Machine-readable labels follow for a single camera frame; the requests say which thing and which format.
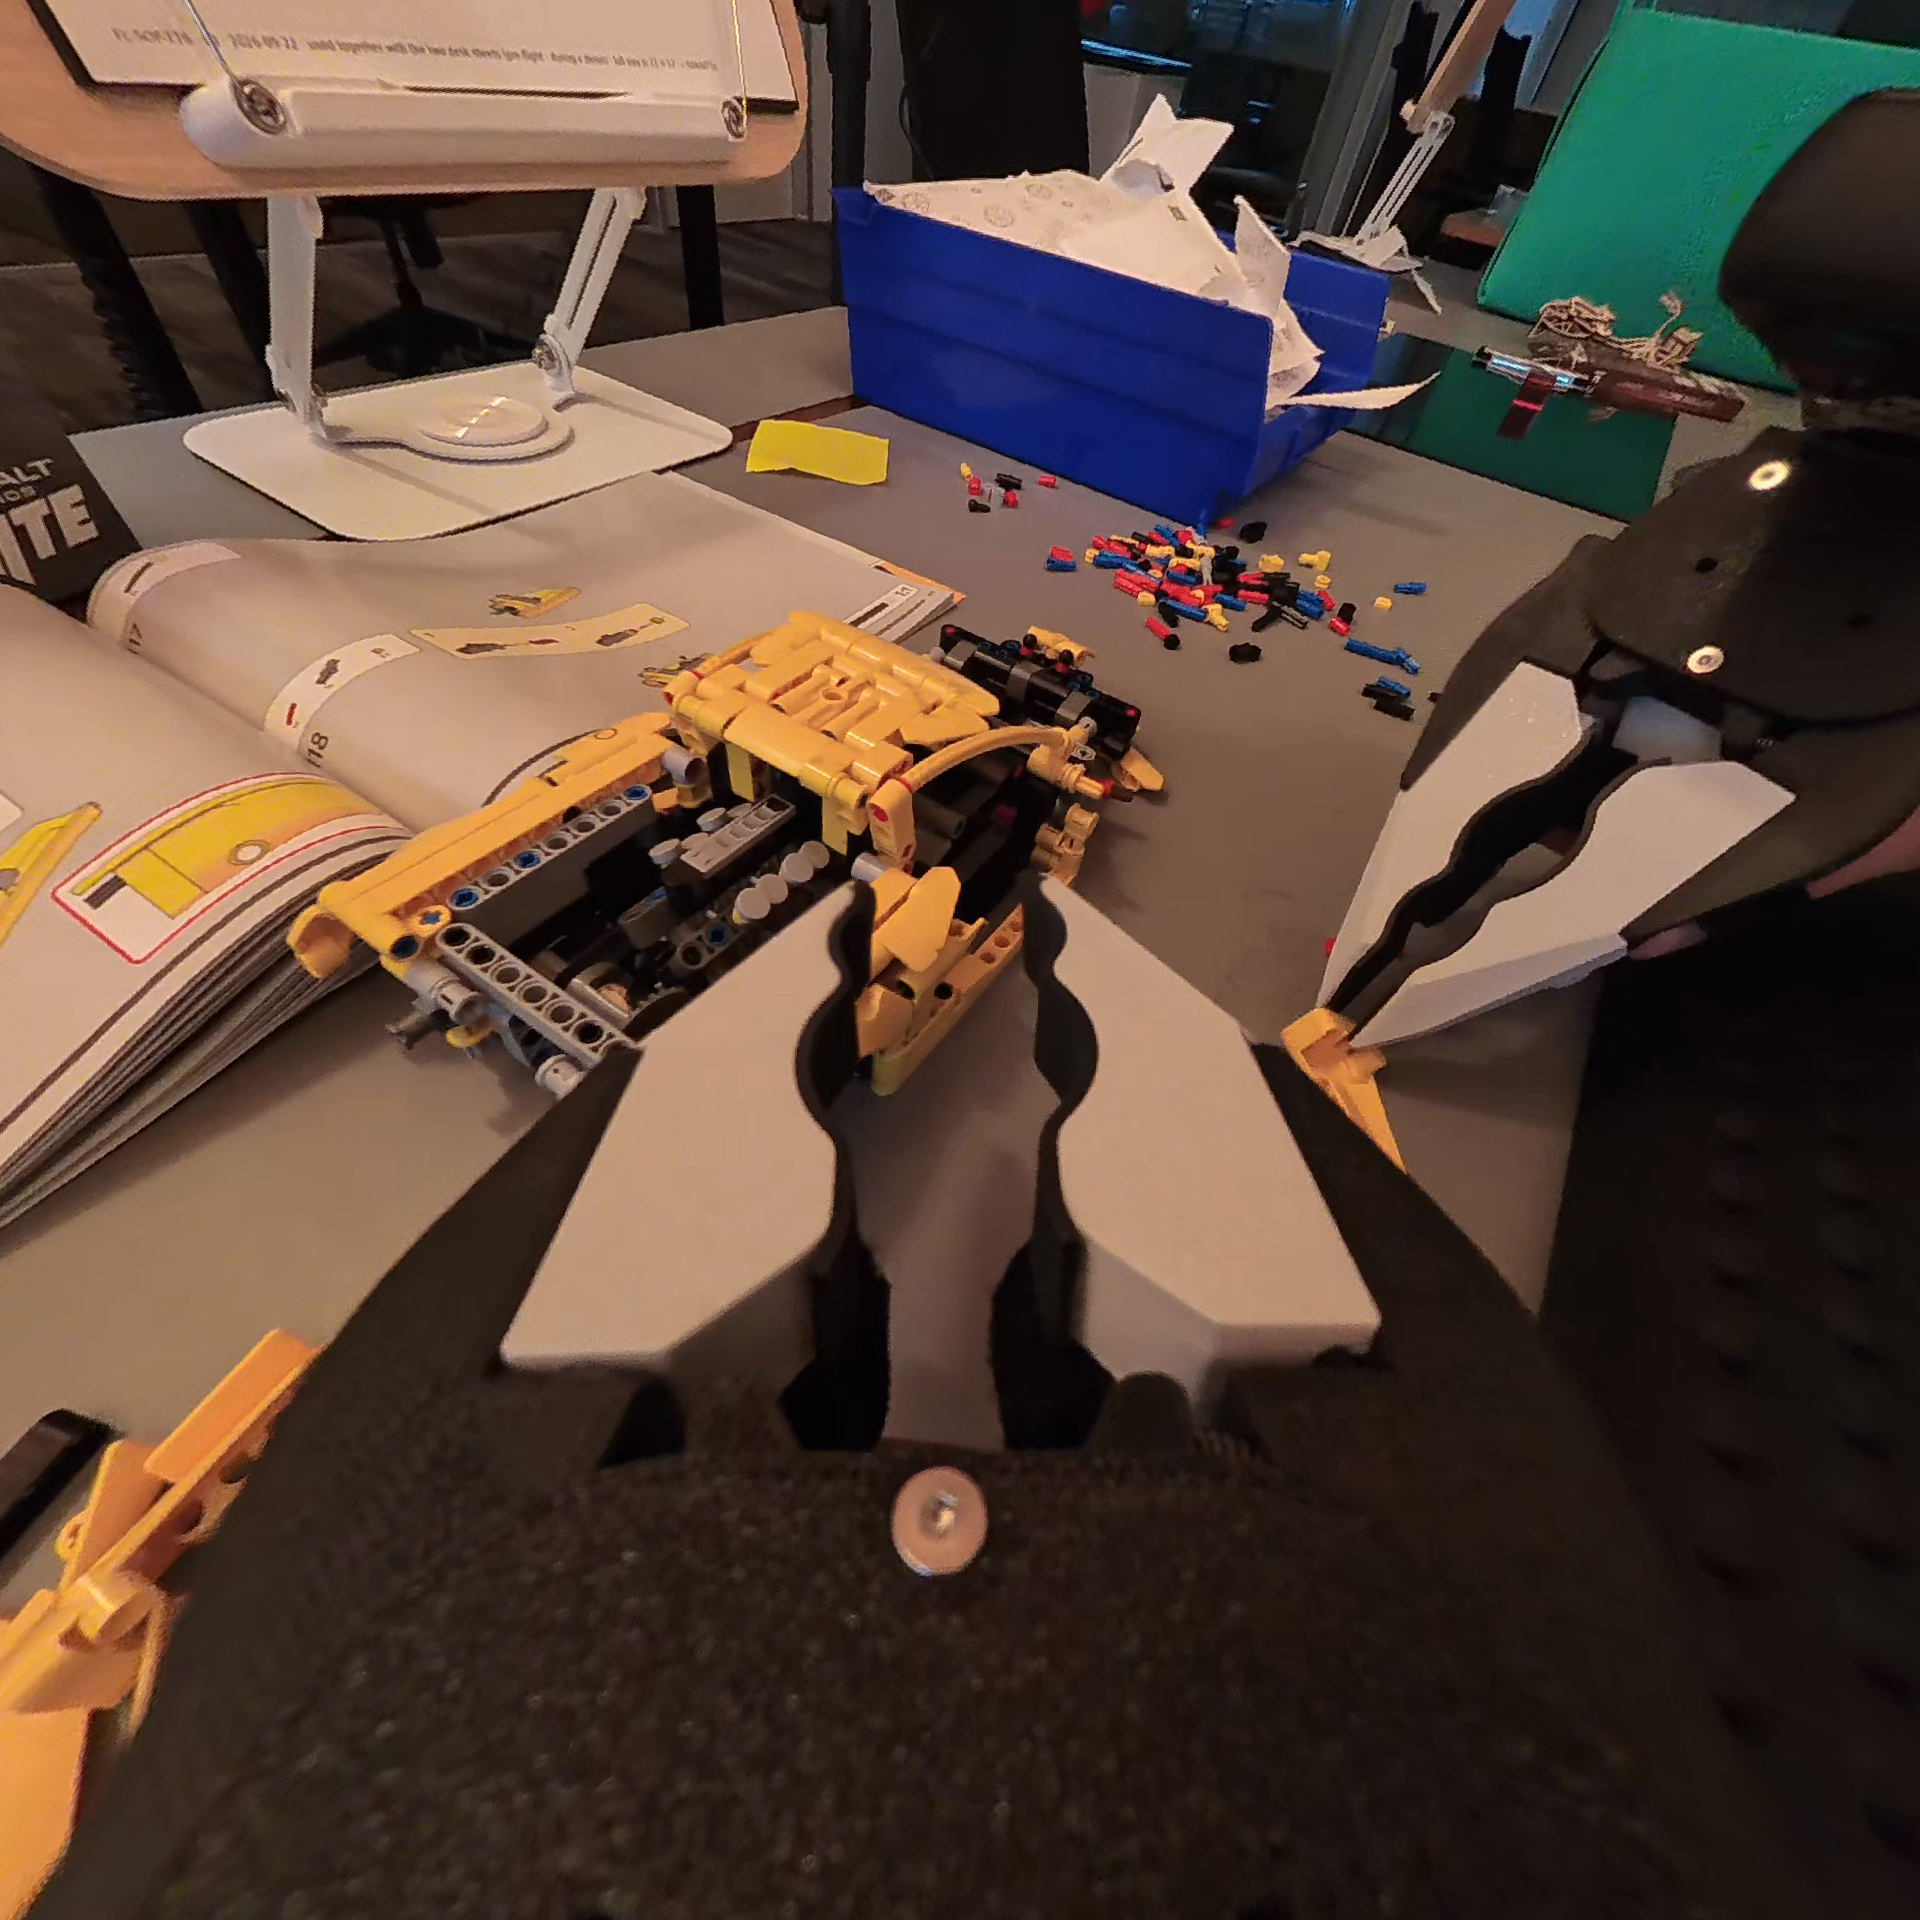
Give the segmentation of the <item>large pile of brick pins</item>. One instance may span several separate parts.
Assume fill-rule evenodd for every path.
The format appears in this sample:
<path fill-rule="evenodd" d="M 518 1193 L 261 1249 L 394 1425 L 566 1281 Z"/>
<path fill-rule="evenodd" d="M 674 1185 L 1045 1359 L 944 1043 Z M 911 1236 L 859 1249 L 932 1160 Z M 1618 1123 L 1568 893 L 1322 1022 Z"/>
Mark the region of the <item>large pile of brick pins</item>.
<path fill-rule="evenodd" d="M 1149 526 L 1099 534 L 1080 551 L 1045 544 L 1045 572 L 1094 572 L 1133 605 L 1159 654 L 1213 644 L 1227 663 L 1259 663 L 1283 633 L 1322 633 L 1342 659 L 1366 663 L 1358 701 L 1415 722 L 1435 696 L 1417 691 L 1422 663 L 1393 641 L 1358 633 L 1358 605 L 1337 594 L 1327 551 L 1283 559 L 1257 544 L 1257 517 L 1230 526 Z"/>

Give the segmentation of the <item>green box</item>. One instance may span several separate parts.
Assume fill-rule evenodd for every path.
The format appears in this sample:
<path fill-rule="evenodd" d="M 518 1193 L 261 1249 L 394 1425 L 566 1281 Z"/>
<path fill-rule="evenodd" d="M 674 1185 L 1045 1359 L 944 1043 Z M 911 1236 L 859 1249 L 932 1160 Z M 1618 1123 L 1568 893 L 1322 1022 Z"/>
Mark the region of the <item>green box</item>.
<path fill-rule="evenodd" d="M 1588 297 L 1640 336 L 1678 297 L 1702 330 L 1698 371 L 1788 393 L 1717 286 L 1791 144 L 1840 104 L 1920 77 L 1912 3 L 1887 3 L 1887 40 L 1840 36 L 1847 18 L 1853 3 L 1626 3 L 1473 303 L 1533 320 Z"/>

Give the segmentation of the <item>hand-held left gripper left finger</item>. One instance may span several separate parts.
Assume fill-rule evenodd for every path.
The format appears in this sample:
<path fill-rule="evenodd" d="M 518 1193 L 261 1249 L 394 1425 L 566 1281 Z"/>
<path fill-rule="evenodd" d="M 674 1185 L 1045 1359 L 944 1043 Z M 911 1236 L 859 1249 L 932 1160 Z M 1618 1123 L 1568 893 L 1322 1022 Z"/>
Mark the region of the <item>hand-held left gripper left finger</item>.
<path fill-rule="evenodd" d="M 859 1083 L 873 889 L 839 879 L 671 1016 L 501 1335 L 511 1373 L 762 1384 L 801 1450 L 889 1425 L 889 1281 L 832 1096 Z"/>

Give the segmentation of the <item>yellow sticky note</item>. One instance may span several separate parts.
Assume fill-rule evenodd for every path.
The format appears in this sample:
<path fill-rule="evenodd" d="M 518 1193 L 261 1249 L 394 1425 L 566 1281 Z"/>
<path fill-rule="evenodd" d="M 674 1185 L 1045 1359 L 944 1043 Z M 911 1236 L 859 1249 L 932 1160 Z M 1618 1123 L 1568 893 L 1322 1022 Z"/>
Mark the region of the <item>yellow sticky note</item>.
<path fill-rule="evenodd" d="M 791 478 L 822 478 L 822 485 L 889 485 L 891 448 L 883 434 L 832 431 L 832 423 L 794 423 L 794 417 L 762 417 L 747 441 L 755 478 L 791 469 Z"/>

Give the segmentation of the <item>black brick beam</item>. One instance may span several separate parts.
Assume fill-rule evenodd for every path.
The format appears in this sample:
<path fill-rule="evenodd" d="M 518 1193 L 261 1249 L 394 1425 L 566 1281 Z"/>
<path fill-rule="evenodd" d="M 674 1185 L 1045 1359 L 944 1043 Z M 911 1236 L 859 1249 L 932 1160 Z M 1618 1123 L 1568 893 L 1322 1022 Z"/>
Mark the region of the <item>black brick beam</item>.
<path fill-rule="evenodd" d="M 75 1492 L 75 1478 L 117 1440 L 107 1418 L 48 1406 L 5 1455 L 0 1455 L 0 1560 L 11 1560 L 34 1524 Z"/>

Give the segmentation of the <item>blue plastic bin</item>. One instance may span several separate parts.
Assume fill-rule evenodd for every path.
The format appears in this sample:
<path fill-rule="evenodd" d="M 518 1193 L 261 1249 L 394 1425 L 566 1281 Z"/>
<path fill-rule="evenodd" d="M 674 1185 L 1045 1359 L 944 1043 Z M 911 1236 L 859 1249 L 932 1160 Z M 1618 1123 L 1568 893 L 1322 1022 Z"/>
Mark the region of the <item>blue plastic bin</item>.
<path fill-rule="evenodd" d="M 1217 517 L 1342 434 L 1375 371 L 1389 278 L 1299 254 L 1283 303 L 1322 348 L 1265 417 L 1265 324 L 1227 303 L 832 192 L 854 393 L 1127 510 Z"/>

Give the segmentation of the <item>dark green desk mat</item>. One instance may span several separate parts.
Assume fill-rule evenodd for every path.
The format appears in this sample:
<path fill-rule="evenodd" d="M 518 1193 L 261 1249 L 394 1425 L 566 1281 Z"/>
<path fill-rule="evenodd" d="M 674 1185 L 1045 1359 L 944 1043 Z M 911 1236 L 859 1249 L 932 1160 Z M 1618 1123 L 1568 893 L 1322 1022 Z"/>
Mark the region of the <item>dark green desk mat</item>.
<path fill-rule="evenodd" d="M 1592 413 L 1548 398 L 1524 434 L 1503 434 L 1513 381 L 1435 336 L 1384 336 L 1375 388 L 1415 388 L 1393 413 L 1358 413 L 1351 434 L 1508 485 L 1598 517 L 1634 517 L 1662 498 L 1671 431 L 1669 417 Z"/>

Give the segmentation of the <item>grey desk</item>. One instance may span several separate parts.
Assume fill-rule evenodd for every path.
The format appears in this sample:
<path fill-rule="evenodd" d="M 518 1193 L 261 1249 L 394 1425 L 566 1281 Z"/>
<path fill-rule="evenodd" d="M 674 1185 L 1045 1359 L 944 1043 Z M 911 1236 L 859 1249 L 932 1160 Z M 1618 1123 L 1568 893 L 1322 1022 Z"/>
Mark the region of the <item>grey desk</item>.
<path fill-rule="evenodd" d="M 1417 729 L 1358 701 L 1366 663 L 1322 626 L 1265 626 L 1259 663 L 1202 641 L 1159 654 L 1108 583 L 1051 578 L 1040 551 L 1108 526 L 1103 498 L 1065 485 L 1021 511 L 964 511 L 964 441 L 900 417 L 859 431 L 891 441 L 883 492 L 747 485 L 742 453 L 695 478 L 773 498 L 781 517 L 962 583 L 977 633 L 1051 621 L 1084 641 L 1099 683 L 1140 701 L 1166 799 L 1108 806 L 1080 893 L 1257 1037 L 1282 1037 L 1316 1002 L 1322 944 Z M 1242 511 L 1283 551 L 1327 551 L 1342 599 L 1422 578 L 1432 594 L 1384 621 L 1422 683 L 1598 534 L 1592 511 L 1358 434 L 1316 448 Z M 1524 1305 L 1548 1295 L 1592 989 L 1598 978 L 1508 1002 L 1393 1053 L 1384 1075 L 1404 1171 Z M 325 1340 L 551 1113 L 501 1070 L 401 1053 L 394 1016 L 387 978 L 329 989 L 5 1231 L 5 1440 L 57 1406 L 163 1437 L 265 1327 Z M 1045 1123 L 1029 1043 L 1033 989 L 1005 978 L 900 1096 L 846 1096 L 865 1226 L 891 1281 L 891 1437 L 995 1440 L 981 1300 L 1029 1236 L 1029 1155 Z"/>

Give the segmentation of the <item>white crumpled paper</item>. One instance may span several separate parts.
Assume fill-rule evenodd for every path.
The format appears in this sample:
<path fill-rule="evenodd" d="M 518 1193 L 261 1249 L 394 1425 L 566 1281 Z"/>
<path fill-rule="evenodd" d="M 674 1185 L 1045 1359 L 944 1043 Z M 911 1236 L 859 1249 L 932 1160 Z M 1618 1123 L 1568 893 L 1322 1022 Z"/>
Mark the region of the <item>white crumpled paper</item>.
<path fill-rule="evenodd" d="M 1313 343 L 1313 324 L 1299 316 L 1305 245 L 1283 245 L 1251 202 L 1240 202 L 1230 240 L 1217 240 L 1217 229 L 1198 207 L 1198 179 L 1227 136 L 1227 121 L 1180 113 L 1166 98 L 1151 98 L 1103 178 L 1056 168 L 1009 179 L 870 179 L 870 192 L 891 209 L 916 209 L 1265 320 L 1265 417 L 1393 413 L 1402 398 L 1422 393 L 1422 381 L 1366 393 L 1313 388 L 1327 348 Z"/>

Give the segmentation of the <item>yellow brick panel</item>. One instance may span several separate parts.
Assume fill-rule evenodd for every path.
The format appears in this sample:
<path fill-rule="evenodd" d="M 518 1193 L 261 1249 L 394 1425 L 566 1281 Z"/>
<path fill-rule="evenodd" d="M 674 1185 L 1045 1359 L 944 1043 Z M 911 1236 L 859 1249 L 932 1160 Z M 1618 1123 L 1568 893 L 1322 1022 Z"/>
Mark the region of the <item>yellow brick panel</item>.
<path fill-rule="evenodd" d="M 1384 1053 L 1358 1043 L 1344 1016 L 1313 1007 L 1282 1043 L 1389 1167 L 1404 1167 L 1375 1090 Z"/>

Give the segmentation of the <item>instruction booklet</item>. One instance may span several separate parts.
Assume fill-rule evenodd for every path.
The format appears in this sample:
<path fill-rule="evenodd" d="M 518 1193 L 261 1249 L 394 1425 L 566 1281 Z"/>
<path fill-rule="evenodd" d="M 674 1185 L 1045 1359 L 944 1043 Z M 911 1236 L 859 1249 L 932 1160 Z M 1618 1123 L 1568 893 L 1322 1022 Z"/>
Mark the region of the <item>instruction booklet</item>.
<path fill-rule="evenodd" d="M 318 889 L 651 712 L 644 668 L 951 605 L 690 478 L 412 544 L 141 551 L 84 618 L 5 583 L 0 1217 L 367 971 L 297 958 Z"/>

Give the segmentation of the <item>person's right hand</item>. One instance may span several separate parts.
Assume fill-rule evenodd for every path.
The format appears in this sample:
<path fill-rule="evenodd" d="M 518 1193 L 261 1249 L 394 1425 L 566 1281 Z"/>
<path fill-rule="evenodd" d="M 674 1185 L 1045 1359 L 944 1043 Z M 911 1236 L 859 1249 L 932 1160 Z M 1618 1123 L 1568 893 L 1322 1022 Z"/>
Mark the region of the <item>person's right hand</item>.
<path fill-rule="evenodd" d="M 1885 873 L 1905 873 L 1920 869 L 1920 817 L 1905 817 L 1900 829 L 1887 829 L 1871 854 L 1836 861 L 1829 873 L 1813 873 L 1797 889 L 1777 889 L 1761 898 L 1747 898 L 1747 908 L 1724 908 L 1702 924 L 1671 924 L 1649 944 L 1633 946 L 1633 958 L 1662 958 L 1662 951 L 1684 951 L 1707 935 L 1724 935 L 1724 928 L 1781 928 L 1791 924 L 1813 898 L 1836 898 L 1847 889 L 1866 889 L 1866 879 L 1885 879 Z"/>

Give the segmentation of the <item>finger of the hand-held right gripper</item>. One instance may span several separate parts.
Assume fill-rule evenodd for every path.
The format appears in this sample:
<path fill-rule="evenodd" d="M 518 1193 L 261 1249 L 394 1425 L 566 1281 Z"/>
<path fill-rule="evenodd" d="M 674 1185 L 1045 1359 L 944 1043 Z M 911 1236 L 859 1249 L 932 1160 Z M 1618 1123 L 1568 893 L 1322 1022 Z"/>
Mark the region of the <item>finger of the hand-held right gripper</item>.
<path fill-rule="evenodd" d="M 1342 1022 L 1473 1022 L 1592 963 L 1592 944 L 1548 928 L 1549 879 L 1486 898 L 1592 774 L 1592 739 L 1568 675 L 1513 663 L 1393 792 L 1316 1002 Z"/>
<path fill-rule="evenodd" d="M 1736 759 L 1640 769 L 1592 801 L 1580 848 L 1486 908 L 1473 935 L 1404 971 L 1351 1043 L 1384 1053 L 1533 989 L 1577 984 L 1633 946 L 1633 924 L 1791 801 Z"/>

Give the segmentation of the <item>yellow brick car model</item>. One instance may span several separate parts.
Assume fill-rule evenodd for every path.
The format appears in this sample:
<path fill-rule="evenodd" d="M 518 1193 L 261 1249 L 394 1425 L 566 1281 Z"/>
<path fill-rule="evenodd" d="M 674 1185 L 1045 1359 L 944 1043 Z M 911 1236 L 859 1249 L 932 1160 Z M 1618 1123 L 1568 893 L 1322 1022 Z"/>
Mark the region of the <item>yellow brick car model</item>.
<path fill-rule="evenodd" d="M 936 654 L 904 654 L 791 611 L 658 696 L 325 879 L 288 928 L 304 971 L 376 958 L 414 1002 L 401 1043 L 492 1037 L 566 1090 L 865 879 L 859 1075 L 900 1090 L 1021 951 L 1021 879 L 1073 879 L 1099 806 L 1166 792 L 1140 706 L 1051 626 L 950 621 Z"/>

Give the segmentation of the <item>silver cylindrical tool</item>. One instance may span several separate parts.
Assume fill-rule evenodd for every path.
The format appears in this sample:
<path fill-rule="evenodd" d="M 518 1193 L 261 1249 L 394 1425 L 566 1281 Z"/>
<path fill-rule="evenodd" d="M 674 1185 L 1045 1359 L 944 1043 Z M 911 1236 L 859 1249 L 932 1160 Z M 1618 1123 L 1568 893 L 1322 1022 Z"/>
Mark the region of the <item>silver cylindrical tool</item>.
<path fill-rule="evenodd" d="M 1496 441 L 1527 441 L 1527 431 L 1548 417 L 1549 398 L 1592 398 L 1592 374 L 1580 371 L 1557 371 L 1557 365 L 1533 365 L 1533 354 L 1508 354 L 1508 348 L 1473 348 L 1477 374 L 1496 374 L 1508 393 L 1503 417 L 1496 417 Z"/>

